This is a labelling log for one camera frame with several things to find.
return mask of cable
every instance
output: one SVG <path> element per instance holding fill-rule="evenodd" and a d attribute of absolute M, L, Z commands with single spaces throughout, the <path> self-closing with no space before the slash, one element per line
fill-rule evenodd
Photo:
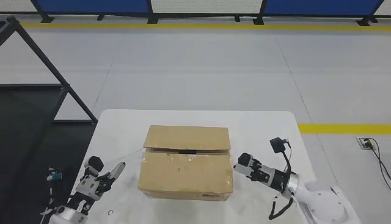
<path fill-rule="evenodd" d="M 282 215 L 287 209 L 289 209 L 289 207 L 291 207 L 291 205 L 293 204 L 293 200 L 294 200 L 294 193 L 291 192 L 291 198 L 289 199 L 289 203 L 284 206 L 276 215 L 274 215 L 274 211 L 276 209 L 276 199 L 277 199 L 277 196 L 274 197 L 274 200 L 273 200 L 273 205 L 271 207 L 271 212 L 270 212 L 270 215 L 269 215 L 269 220 L 273 220 L 277 217 L 279 217 L 280 215 Z"/>
<path fill-rule="evenodd" d="M 387 175 L 387 177 L 388 177 L 390 180 L 391 180 L 391 176 L 390 176 L 389 171 L 387 170 L 387 168 L 386 168 L 385 165 L 383 164 L 383 162 L 380 160 L 380 147 L 379 147 L 379 144 L 377 143 L 377 141 L 376 141 L 375 139 L 373 139 L 373 138 L 371 138 L 371 137 L 368 137 L 368 138 L 366 138 L 366 139 L 367 139 L 367 140 L 364 140 L 364 141 L 369 141 L 369 142 L 366 142 L 366 143 L 365 143 L 365 146 L 369 147 L 369 148 L 372 150 L 372 152 L 375 154 L 376 158 L 378 158 L 378 160 L 379 160 L 379 165 L 380 165 L 380 172 L 381 172 L 381 175 L 383 176 L 383 179 L 384 179 L 384 181 L 386 182 L 387 187 L 391 190 L 390 184 L 388 183 L 386 177 L 384 176 L 383 168 L 384 168 L 384 170 L 386 171 L 386 175 Z M 373 145 L 372 145 L 372 143 L 370 142 L 370 140 L 373 140 L 373 141 L 375 142 L 376 146 L 378 147 L 379 156 L 378 156 L 378 154 L 376 154 L 375 150 L 373 149 Z"/>
<path fill-rule="evenodd" d="M 291 146 L 289 145 L 289 150 L 290 150 L 290 153 L 289 153 L 289 159 L 288 161 L 290 162 L 291 161 L 291 158 L 292 158 L 292 148 Z M 283 172 L 285 172 L 285 170 L 288 168 L 288 164 L 285 166 L 285 168 L 283 169 Z"/>

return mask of cardboard box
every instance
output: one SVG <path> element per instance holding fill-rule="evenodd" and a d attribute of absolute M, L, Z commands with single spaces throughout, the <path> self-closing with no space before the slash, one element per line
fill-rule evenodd
<path fill-rule="evenodd" d="M 233 192 L 228 128 L 150 126 L 144 147 L 146 196 L 225 201 Z"/>

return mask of white table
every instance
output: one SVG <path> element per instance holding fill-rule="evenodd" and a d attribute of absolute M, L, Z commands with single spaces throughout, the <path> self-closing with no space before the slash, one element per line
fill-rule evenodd
<path fill-rule="evenodd" d="M 269 140 L 288 138 L 293 148 L 293 171 L 306 181 L 315 180 L 296 120 L 290 112 L 106 110 L 101 114 L 84 160 L 90 156 L 100 157 L 104 163 L 101 173 L 111 171 L 120 161 L 126 162 L 126 167 L 112 189 L 92 206 L 87 223 L 269 222 L 272 199 L 277 192 L 237 172 L 233 172 L 234 191 L 226 202 L 147 198 L 137 186 L 142 145 L 150 125 L 227 127 L 233 164 L 241 153 L 247 152 L 262 164 L 280 170 L 285 167 L 285 161 L 282 154 L 274 154 Z M 83 172 L 82 166 L 78 179 Z M 279 198 L 279 203 L 276 211 L 287 201 Z M 273 223 L 307 221 L 299 207 L 292 207 Z"/>

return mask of box flap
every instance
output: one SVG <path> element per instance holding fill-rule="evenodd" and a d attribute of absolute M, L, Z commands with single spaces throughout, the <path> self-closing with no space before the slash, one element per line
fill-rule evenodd
<path fill-rule="evenodd" d="M 163 192 L 232 193 L 231 156 L 145 152 L 139 189 Z"/>
<path fill-rule="evenodd" d="M 144 147 L 178 150 L 229 150 L 228 128 L 150 126 Z"/>

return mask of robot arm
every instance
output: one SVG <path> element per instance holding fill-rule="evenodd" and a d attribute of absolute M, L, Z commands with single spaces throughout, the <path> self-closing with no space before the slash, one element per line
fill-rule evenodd
<path fill-rule="evenodd" d="M 87 221 L 88 211 L 95 201 L 101 199 L 103 194 L 111 189 L 115 180 L 121 175 L 125 163 L 119 163 L 111 172 L 98 176 L 103 169 L 99 157 L 92 156 L 84 164 L 84 176 L 76 187 L 75 194 L 68 203 L 56 208 L 50 217 L 49 224 L 83 224 Z"/>
<path fill-rule="evenodd" d="M 284 154 L 288 164 L 287 171 L 282 172 L 264 166 L 247 153 L 243 153 L 239 157 L 238 164 L 233 167 L 235 171 L 244 174 L 251 181 L 258 181 L 290 199 L 289 204 L 276 215 L 274 215 L 276 199 L 274 200 L 270 220 L 282 215 L 296 199 L 310 224 L 361 223 L 350 202 L 338 187 L 322 189 L 316 182 L 304 182 L 299 175 L 291 172 L 289 160 L 283 152 L 285 150 L 283 144 L 288 143 L 288 140 L 276 138 L 270 142 L 275 153 Z"/>

